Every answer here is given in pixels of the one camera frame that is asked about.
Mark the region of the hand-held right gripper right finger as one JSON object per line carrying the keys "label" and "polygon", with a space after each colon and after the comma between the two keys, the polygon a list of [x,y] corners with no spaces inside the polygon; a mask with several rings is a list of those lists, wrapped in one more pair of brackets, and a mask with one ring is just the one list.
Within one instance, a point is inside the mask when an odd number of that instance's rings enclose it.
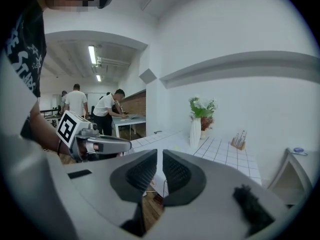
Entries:
{"label": "hand-held right gripper right finger", "polygon": [[165,149],[162,170],[168,195],[147,240],[265,239],[288,212],[275,194],[228,165]]}

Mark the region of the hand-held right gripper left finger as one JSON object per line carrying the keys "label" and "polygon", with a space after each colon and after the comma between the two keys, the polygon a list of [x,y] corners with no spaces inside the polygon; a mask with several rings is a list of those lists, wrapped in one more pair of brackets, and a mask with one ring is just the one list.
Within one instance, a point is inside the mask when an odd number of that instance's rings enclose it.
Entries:
{"label": "hand-held right gripper left finger", "polygon": [[54,190],[66,215],[58,240],[158,240],[157,227],[145,232],[143,192],[157,167],[157,151],[63,165],[47,154]]}

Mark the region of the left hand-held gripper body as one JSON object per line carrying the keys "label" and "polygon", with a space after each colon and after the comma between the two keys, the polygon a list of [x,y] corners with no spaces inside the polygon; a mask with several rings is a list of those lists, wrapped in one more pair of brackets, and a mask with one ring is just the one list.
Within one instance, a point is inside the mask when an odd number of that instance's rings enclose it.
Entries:
{"label": "left hand-held gripper body", "polygon": [[[68,110],[62,115],[56,134],[62,143],[68,147],[69,156],[77,163],[112,159],[118,156],[118,154],[99,153],[99,136],[101,134],[99,133],[97,124]],[[85,160],[82,160],[79,154],[78,144],[81,141],[98,144],[98,150],[90,152]]]}

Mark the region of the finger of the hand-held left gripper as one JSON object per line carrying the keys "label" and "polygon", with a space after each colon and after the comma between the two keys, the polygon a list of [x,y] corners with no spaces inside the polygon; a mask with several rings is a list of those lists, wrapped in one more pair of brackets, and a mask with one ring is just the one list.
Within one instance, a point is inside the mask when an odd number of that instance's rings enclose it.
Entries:
{"label": "finger of the hand-held left gripper", "polygon": [[99,153],[103,155],[118,154],[129,151],[132,143],[129,140],[108,136],[99,136]]}

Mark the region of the white twisted vase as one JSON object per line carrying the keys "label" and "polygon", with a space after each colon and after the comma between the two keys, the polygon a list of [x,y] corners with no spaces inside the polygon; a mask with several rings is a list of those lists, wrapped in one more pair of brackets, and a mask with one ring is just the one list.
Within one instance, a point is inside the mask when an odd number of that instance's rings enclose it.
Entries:
{"label": "white twisted vase", "polygon": [[195,117],[191,122],[189,143],[192,148],[196,148],[201,138],[201,118]]}

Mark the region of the green white artificial flowers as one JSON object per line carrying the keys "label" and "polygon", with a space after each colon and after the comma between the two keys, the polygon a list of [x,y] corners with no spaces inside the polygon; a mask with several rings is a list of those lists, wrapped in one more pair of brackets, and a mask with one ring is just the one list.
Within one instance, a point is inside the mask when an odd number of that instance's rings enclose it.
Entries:
{"label": "green white artificial flowers", "polygon": [[191,97],[189,100],[191,109],[191,118],[210,117],[218,109],[218,104],[215,99],[203,100],[200,97]]}

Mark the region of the person's left forearm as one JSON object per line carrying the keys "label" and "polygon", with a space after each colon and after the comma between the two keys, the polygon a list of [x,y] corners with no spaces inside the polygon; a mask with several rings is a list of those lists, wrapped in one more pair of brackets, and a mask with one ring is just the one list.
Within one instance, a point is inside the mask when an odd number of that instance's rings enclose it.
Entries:
{"label": "person's left forearm", "polygon": [[[41,115],[38,101],[30,111],[29,123],[34,140],[43,148],[57,152],[59,136],[55,128]],[[62,142],[60,154],[69,155],[68,147]]]}

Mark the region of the person's left hand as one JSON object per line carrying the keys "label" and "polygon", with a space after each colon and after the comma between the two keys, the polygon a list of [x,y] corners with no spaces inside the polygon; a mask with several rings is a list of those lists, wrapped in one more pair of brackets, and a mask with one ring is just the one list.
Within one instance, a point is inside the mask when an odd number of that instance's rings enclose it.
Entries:
{"label": "person's left hand", "polygon": [[84,161],[87,159],[88,154],[90,152],[96,152],[99,150],[99,145],[97,143],[88,142],[88,141],[81,141],[78,144],[78,151],[80,158]]}

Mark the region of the white desk grey top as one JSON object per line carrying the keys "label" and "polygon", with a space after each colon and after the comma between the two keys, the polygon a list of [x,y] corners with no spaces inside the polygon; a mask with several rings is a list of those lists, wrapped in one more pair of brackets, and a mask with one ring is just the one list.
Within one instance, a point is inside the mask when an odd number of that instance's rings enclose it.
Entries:
{"label": "white desk grey top", "polygon": [[130,129],[133,129],[133,133],[137,133],[136,125],[138,124],[144,124],[146,123],[146,118],[144,116],[138,115],[137,118],[134,118],[132,120],[121,120],[120,117],[112,117],[114,130],[115,130],[115,136],[117,138],[120,137],[120,127],[123,126],[129,126]]}

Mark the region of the white grid-cloth table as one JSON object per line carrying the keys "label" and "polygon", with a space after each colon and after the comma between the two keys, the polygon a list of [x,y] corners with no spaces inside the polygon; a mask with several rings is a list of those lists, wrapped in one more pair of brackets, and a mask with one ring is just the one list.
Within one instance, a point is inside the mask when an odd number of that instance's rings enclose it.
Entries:
{"label": "white grid-cloth table", "polygon": [[153,135],[131,141],[131,149],[126,155],[131,155],[147,149],[158,151],[173,150],[191,156],[217,162],[239,170],[253,181],[262,184],[260,172],[254,155],[248,155],[245,150],[238,151],[228,141],[212,136],[201,139],[197,147],[190,146],[189,134],[183,131],[161,131]]}

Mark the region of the long ceiling light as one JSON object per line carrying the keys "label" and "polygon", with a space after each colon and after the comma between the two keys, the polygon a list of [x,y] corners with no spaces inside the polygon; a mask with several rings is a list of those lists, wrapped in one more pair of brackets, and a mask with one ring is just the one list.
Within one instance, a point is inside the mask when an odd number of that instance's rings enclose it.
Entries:
{"label": "long ceiling light", "polygon": [[96,65],[97,61],[96,61],[95,47],[93,45],[89,45],[88,52],[89,52],[91,63]]}

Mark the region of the wooden tool holder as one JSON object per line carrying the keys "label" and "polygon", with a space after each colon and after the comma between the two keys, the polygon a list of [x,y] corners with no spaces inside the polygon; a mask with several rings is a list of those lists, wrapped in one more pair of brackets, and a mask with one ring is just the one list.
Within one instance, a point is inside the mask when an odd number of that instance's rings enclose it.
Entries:
{"label": "wooden tool holder", "polygon": [[236,148],[237,150],[243,151],[246,146],[246,137],[247,132],[243,130],[242,132],[237,133],[235,137],[233,137],[230,145]]}

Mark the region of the black star print shirt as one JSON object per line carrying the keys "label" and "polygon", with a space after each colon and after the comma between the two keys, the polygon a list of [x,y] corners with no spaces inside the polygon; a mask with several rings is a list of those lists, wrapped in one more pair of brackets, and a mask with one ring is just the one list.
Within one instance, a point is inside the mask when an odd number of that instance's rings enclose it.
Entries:
{"label": "black star print shirt", "polygon": [[37,1],[32,2],[21,13],[5,41],[4,49],[16,73],[39,98],[40,77],[47,45],[43,10]]}

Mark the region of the orange dried plant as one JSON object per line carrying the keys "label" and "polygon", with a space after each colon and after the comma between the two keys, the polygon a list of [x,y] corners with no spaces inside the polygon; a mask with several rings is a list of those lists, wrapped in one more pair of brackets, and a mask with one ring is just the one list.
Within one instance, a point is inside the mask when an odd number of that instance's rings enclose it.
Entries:
{"label": "orange dried plant", "polygon": [[211,125],[214,123],[214,118],[212,115],[210,116],[202,116],[200,119],[201,131],[206,131],[211,128]]}

